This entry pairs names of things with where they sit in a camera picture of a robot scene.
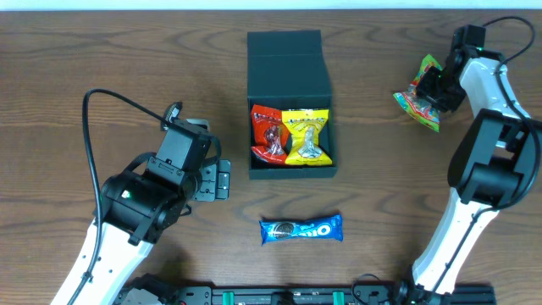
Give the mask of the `green Haribo gummy bag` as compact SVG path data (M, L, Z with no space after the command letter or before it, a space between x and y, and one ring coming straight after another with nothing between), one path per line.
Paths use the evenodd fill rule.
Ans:
M427 54L423 58L419 70L413 81L409 84L409 87L405 91L395 92L393 98L397 101L399 106L418 123L425 125L432 131L439 132L440 111L433 108L429 102L424 101L421 97L416 95L416 86L432 67L441 69L437 60L431 54Z

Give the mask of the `red candy bag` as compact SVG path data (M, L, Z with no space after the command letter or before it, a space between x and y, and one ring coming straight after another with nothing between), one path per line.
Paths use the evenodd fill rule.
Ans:
M282 111L255 104L251 119L255 141L251 147L253 154L264 163L284 165L290 132L282 121Z

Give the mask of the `yellow snack bag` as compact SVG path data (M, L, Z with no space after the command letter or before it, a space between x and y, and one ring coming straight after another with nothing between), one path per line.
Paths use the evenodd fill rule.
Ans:
M329 118L328 109L286 110L281 114L291 136L291 149L285 159L287 165L327 166L333 163L319 146L319 134Z

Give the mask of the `blue Oreo cookie pack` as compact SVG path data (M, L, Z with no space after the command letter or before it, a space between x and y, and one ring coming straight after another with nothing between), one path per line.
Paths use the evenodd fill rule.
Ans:
M308 220L260 221L262 244L292 239L344 240L340 214Z

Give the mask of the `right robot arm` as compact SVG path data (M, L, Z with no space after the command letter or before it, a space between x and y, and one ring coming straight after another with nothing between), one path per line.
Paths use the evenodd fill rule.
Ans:
M456 278L476 240L500 211L521 202L541 164L541 123L516 99L507 79L509 58L485 47L486 25L455 30L445 65L424 58L396 101L436 129L439 115L469 101L474 121L454 152L450 196L429 245L394 291L394 304L450 304Z

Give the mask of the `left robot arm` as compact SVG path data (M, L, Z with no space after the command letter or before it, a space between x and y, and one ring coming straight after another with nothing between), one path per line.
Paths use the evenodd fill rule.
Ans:
M226 200L231 164L205 119L177 119L157 152L138 155L100 190L101 209L55 304L112 304L163 232L191 213L190 201Z

